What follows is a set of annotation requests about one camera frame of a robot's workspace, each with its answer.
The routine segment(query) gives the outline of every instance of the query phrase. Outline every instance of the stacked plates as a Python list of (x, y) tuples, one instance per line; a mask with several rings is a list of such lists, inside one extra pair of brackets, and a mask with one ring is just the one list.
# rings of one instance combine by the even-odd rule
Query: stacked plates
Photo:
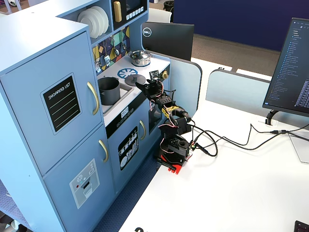
[(109, 23), (106, 12), (99, 6), (93, 6), (82, 11), (78, 15), (77, 22), (87, 24), (90, 37), (94, 39), (106, 33)]

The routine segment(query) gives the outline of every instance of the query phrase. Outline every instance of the light blue toy kitchen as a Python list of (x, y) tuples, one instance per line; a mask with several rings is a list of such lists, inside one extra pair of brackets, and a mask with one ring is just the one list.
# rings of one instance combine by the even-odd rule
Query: light blue toy kitchen
[[(96, 38), (77, 22), (93, 6), (109, 20)], [(130, 74), (150, 79), (158, 71), (164, 89), (177, 90), (177, 104), (197, 110), (197, 65), (151, 53), (150, 64), (136, 66), (124, 51), (106, 68), (94, 57), (99, 43), (127, 27), (130, 50), (144, 50), (148, 7), (148, 0), (49, 0), (0, 19), (0, 41), (12, 44), (0, 44), (0, 179), (33, 231), (92, 231), (162, 139), (165, 117), (127, 84)], [(98, 86), (106, 77), (120, 83), (120, 99), (109, 106)]]

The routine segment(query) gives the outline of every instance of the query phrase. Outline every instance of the oven door decal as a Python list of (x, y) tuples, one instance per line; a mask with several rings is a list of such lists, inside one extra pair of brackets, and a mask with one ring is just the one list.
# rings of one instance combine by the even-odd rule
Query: oven door decal
[(132, 157), (137, 153), (138, 149), (139, 135), (138, 128), (135, 127), (118, 147), (120, 170), (125, 168)]

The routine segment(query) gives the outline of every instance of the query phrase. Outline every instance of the dell logo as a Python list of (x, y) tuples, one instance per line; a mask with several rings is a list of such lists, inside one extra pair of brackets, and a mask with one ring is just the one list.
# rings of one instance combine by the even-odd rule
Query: dell logo
[(144, 35), (145, 37), (151, 36), (151, 30), (150, 30), (150, 28), (144, 28), (144, 30), (143, 30), (143, 35)]

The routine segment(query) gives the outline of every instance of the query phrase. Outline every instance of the dell monitor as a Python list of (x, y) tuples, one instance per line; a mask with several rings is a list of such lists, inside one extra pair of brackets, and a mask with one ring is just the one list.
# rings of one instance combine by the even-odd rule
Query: dell monitor
[[(263, 107), (309, 117), (309, 20), (292, 18)], [(290, 137), (300, 161), (309, 162), (308, 141)]]
[(142, 43), (146, 50), (191, 61), (194, 25), (146, 22)]

